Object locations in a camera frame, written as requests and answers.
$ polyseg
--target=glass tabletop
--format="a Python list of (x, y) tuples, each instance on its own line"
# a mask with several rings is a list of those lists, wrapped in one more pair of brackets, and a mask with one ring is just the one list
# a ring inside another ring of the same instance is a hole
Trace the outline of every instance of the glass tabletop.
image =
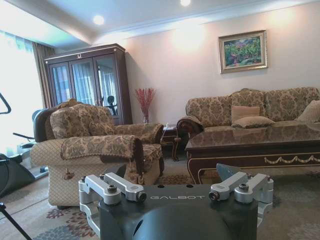
[(304, 141), (320, 141), (320, 123), (204, 131), (189, 140), (186, 150)]

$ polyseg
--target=side table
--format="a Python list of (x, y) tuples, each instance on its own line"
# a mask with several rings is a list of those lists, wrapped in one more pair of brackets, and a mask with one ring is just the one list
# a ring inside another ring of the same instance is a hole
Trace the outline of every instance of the side table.
[(174, 161), (179, 161), (177, 157), (177, 148), (181, 138), (178, 136), (176, 125), (169, 124), (168, 126), (164, 126), (162, 134), (161, 144), (163, 146), (172, 145), (172, 159)]

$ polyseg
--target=silver bracket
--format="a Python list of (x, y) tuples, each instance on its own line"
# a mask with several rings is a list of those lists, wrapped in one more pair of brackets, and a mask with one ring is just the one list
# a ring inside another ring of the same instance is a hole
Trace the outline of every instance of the silver bracket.
[(122, 177), (114, 174), (113, 172), (106, 173), (103, 180), (116, 186), (125, 195), (125, 198), (129, 201), (143, 202), (147, 198), (147, 194), (144, 192), (144, 187), (138, 184), (133, 184)]
[(143, 186), (132, 184), (112, 172), (105, 174), (103, 180), (95, 175), (86, 176), (78, 184), (80, 211), (85, 212), (89, 226), (99, 238), (100, 219), (95, 201), (103, 199), (107, 205), (116, 205), (121, 202), (121, 193), (129, 201), (143, 202), (147, 198)]
[(239, 184), (246, 183), (247, 181), (247, 174), (239, 171), (221, 183), (212, 184), (210, 187), (209, 198), (212, 201), (226, 200), (229, 198), (230, 193), (233, 192)]
[(242, 204), (258, 201), (257, 227), (263, 221), (264, 213), (273, 205), (274, 181), (267, 175), (258, 173), (250, 178), (244, 172), (237, 172), (221, 183), (211, 185), (209, 198), (212, 201), (226, 200), (234, 191), (234, 198)]

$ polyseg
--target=red decorative branches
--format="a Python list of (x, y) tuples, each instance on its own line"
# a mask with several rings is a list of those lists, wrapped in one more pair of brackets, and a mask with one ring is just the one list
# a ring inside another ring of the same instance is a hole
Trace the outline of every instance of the red decorative branches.
[(140, 103), (145, 123), (149, 122), (149, 107), (155, 94), (156, 90), (154, 88), (138, 88), (135, 90), (135, 97)]

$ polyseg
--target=framed painting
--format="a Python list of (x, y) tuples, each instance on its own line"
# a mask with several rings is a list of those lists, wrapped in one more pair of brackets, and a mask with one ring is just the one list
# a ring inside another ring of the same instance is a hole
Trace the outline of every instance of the framed painting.
[(220, 73), (268, 67), (267, 30), (220, 36)]

